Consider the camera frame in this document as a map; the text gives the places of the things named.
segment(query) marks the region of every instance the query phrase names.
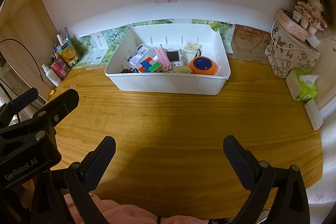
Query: floral dress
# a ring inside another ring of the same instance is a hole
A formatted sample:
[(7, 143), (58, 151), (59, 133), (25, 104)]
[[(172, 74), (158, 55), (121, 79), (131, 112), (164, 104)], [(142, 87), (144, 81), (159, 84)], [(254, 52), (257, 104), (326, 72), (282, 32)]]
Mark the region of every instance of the floral dress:
[(305, 14), (308, 17), (309, 23), (315, 25), (320, 31), (323, 31), (323, 28), (327, 28), (327, 23), (321, 11), (319, 11), (314, 5), (309, 2), (298, 1), (295, 9), (302, 15)]

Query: pink fleece clothing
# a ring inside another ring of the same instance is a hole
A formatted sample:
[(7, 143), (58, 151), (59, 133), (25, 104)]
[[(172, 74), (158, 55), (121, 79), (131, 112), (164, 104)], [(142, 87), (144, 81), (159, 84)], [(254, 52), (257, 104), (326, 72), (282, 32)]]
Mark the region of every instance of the pink fleece clothing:
[[(113, 200), (101, 200), (90, 193), (90, 197), (110, 224), (157, 224), (158, 217), (147, 210), (134, 205), (119, 205)], [(64, 196), (73, 220), (76, 224), (84, 224), (70, 196)], [(162, 218), (161, 224), (208, 224), (208, 220), (200, 220), (191, 216), (172, 216)]]

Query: tabletop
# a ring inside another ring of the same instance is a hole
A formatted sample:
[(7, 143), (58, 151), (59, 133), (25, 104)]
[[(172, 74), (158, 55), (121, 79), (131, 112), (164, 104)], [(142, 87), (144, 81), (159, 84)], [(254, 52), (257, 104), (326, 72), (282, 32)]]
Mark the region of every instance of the tabletop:
[[(201, 219), (238, 213), (249, 195), (224, 155), (234, 135), (258, 160), (300, 167), (308, 188), (322, 175), (320, 131), (285, 80), (268, 65), (230, 59), (231, 76), (215, 96), (120, 91), (104, 67), (74, 69), (53, 99), (73, 87), (78, 107), (56, 127), (67, 168), (112, 136), (117, 150), (97, 189), (101, 199), (155, 215)], [(271, 191), (267, 206), (275, 196)]]

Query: doll face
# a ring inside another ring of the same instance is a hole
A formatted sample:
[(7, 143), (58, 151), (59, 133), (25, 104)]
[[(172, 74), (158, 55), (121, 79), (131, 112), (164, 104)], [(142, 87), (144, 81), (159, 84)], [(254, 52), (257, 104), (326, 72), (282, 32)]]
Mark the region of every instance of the doll face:
[(314, 5), (319, 11), (324, 11), (323, 0), (308, 0), (308, 2)]

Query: stuffed toy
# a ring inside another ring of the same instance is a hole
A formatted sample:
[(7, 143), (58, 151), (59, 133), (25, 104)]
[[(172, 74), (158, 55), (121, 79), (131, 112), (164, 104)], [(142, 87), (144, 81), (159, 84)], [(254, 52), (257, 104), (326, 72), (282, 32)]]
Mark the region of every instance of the stuffed toy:
[(317, 30), (323, 31), (330, 22), (331, 6), (329, 0), (298, 0), (293, 12), (293, 19), (311, 35)]

